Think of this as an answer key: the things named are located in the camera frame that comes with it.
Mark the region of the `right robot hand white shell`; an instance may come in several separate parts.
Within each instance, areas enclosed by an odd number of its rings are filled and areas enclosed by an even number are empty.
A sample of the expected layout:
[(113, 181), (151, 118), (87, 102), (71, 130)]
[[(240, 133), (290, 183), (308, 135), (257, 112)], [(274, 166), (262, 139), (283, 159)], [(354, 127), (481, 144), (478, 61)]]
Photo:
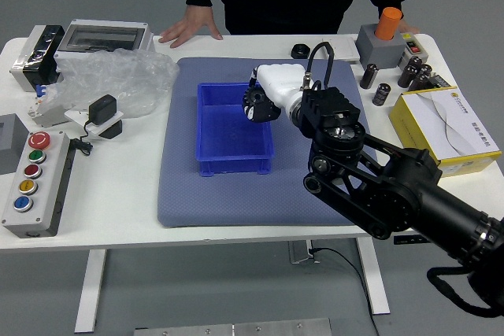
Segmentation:
[(303, 91), (317, 84), (300, 64), (259, 65), (243, 95), (244, 114), (252, 122), (265, 123), (278, 119), (284, 110), (296, 124)]

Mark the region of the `person's right hand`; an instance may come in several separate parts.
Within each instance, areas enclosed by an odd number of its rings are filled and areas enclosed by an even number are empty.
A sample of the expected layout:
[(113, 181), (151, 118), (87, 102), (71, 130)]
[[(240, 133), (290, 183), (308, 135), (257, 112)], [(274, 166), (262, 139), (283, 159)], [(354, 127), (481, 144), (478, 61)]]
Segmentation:
[(177, 48), (188, 42), (202, 28), (208, 28), (213, 39), (223, 39), (213, 17), (213, 9), (208, 6), (187, 6), (183, 17), (168, 29), (164, 30), (158, 39), (159, 43), (170, 43), (171, 48)]

